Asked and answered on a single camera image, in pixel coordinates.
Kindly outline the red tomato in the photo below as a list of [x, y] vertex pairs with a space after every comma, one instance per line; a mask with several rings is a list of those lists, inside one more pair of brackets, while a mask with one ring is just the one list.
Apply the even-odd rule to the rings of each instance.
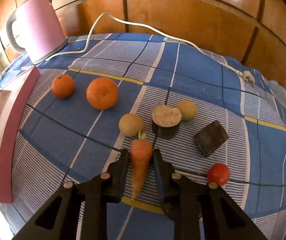
[[207, 174], [208, 182], [215, 182], [219, 186], [224, 186], [230, 180], [230, 170], [223, 163], [216, 163], [211, 166]]

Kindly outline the dark brown wedge piece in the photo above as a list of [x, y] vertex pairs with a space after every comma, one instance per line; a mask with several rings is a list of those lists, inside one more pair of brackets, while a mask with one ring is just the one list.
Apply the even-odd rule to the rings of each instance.
[[205, 158], [212, 155], [228, 139], [228, 133], [218, 120], [203, 127], [193, 137]]

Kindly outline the orange carrot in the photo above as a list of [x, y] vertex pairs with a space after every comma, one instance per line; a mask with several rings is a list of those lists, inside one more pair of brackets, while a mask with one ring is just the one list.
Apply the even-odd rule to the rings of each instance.
[[130, 147], [132, 199], [136, 199], [142, 190], [152, 153], [152, 143], [147, 139], [147, 134], [139, 131], [138, 139], [133, 140]]

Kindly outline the cut dark cylinder vegetable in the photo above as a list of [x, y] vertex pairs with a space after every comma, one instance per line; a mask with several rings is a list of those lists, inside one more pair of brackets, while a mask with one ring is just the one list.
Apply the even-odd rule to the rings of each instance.
[[172, 139], [179, 132], [182, 113], [175, 107], [161, 104], [152, 111], [151, 120], [152, 131], [157, 137]]

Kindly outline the small tan round fruit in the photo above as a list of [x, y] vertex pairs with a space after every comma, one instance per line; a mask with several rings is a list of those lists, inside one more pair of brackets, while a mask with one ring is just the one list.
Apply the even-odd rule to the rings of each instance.
[[197, 106], [194, 102], [190, 100], [183, 100], [176, 106], [177, 109], [180, 110], [182, 114], [183, 121], [191, 121], [197, 115]]

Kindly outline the tan round potato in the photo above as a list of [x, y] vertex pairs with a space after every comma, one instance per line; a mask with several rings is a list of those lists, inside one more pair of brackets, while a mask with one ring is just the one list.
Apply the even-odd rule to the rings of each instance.
[[119, 121], [119, 130], [126, 137], [137, 136], [144, 128], [143, 119], [134, 113], [123, 115]]

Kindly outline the large orange tangerine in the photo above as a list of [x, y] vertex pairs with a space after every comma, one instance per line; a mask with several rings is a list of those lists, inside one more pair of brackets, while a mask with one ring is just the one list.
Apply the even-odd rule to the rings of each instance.
[[118, 86], [108, 77], [94, 79], [86, 90], [86, 99], [97, 110], [110, 109], [118, 101]]

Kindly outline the small orange tangerine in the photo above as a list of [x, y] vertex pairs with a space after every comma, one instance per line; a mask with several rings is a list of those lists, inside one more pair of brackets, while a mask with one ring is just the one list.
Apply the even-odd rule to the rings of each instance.
[[67, 74], [61, 74], [54, 78], [51, 89], [55, 98], [66, 99], [75, 90], [74, 80]]

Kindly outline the blue plaid tablecloth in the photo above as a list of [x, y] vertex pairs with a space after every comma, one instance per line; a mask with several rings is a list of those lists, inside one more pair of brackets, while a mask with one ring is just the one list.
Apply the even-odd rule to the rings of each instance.
[[[286, 90], [257, 69], [252, 86], [234, 71], [236, 59], [147, 34], [100, 34], [72, 37], [63, 56], [41, 63], [18, 128], [12, 159], [11, 204], [0, 210], [17, 233], [43, 203], [72, 180], [83, 183], [101, 173], [129, 148], [131, 138], [119, 131], [127, 113], [143, 118], [148, 139], [163, 159], [191, 180], [206, 183], [215, 163], [226, 164], [225, 191], [268, 239], [286, 239]], [[52, 82], [67, 74], [75, 90], [55, 98]], [[86, 99], [94, 79], [108, 77], [118, 86], [118, 101], [100, 111]], [[181, 120], [172, 139], [157, 137], [151, 114], [164, 104], [183, 100], [197, 106], [191, 121]], [[208, 158], [193, 140], [218, 120], [229, 139]]]

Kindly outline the pink edged cardboard tray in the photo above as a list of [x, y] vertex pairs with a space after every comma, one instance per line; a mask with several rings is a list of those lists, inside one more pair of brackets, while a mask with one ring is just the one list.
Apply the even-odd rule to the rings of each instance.
[[12, 156], [23, 110], [40, 77], [37, 67], [22, 72], [0, 90], [0, 202], [11, 203]]

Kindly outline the pink electric kettle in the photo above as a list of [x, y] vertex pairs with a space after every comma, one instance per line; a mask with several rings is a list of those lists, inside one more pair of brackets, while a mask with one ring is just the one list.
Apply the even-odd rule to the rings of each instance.
[[[14, 37], [12, 24], [17, 21], [24, 47]], [[26, 0], [8, 18], [6, 32], [12, 48], [27, 54], [33, 64], [60, 52], [67, 43], [52, 0]]]

